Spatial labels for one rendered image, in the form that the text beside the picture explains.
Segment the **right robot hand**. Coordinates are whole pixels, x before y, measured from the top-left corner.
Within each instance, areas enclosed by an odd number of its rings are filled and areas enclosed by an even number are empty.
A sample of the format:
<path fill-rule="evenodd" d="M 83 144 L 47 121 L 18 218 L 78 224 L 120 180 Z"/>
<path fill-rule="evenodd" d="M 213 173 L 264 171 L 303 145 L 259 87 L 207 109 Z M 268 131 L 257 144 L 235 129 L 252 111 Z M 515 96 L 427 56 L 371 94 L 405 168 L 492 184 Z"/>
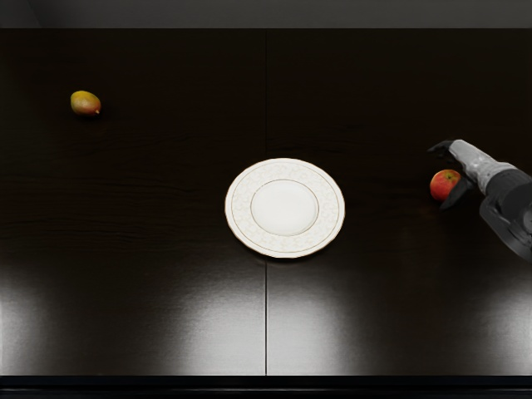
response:
<path fill-rule="evenodd" d="M 448 210 L 458 204 L 468 190 L 477 186 L 480 192 L 488 195 L 488 185 L 496 176 L 514 174 L 517 168 L 507 162 L 499 162 L 465 140 L 444 140 L 427 150 L 439 157 L 451 155 L 462 166 L 462 177 L 440 206 Z"/>

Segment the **yellow-green mango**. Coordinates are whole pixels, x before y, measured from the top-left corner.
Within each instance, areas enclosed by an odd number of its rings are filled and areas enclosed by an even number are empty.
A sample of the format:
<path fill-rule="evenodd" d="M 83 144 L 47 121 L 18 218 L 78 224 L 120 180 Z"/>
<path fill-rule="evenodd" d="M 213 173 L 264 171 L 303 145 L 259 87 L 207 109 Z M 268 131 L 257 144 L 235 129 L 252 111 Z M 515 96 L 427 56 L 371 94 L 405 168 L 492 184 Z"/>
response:
<path fill-rule="evenodd" d="M 101 113 L 101 101 L 89 91 L 75 91 L 71 94 L 71 109 L 79 116 L 98 116 Z"/>

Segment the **white patterned plate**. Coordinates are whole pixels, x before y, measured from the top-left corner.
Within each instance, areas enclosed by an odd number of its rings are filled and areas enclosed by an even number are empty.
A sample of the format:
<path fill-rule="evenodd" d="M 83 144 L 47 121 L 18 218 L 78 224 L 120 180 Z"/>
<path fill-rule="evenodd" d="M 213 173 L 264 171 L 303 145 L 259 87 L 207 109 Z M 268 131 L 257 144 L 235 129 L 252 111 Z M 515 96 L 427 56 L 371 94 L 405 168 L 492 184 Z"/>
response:
<path fill-rule="evenodd" d="M 276 158 L 243 170 L 224 201 L 227 224 L 246 247 L 276 259 L 324 249 L 346 215 L 336 181 L 309 162 Z"/>

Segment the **red apple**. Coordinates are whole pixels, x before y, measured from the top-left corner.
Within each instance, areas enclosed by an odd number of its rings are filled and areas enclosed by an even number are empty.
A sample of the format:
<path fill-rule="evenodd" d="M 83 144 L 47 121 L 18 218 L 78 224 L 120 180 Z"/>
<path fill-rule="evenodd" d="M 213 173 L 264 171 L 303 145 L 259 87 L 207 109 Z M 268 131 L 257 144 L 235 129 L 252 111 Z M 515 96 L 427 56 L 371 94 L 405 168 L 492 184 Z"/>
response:
<path fill-rule="evenodd" d="M 460 179 L 461 175 L 456 170 L 445 169 L 438 171 L 429 184 L 431 197 L 443 203 Z"/>

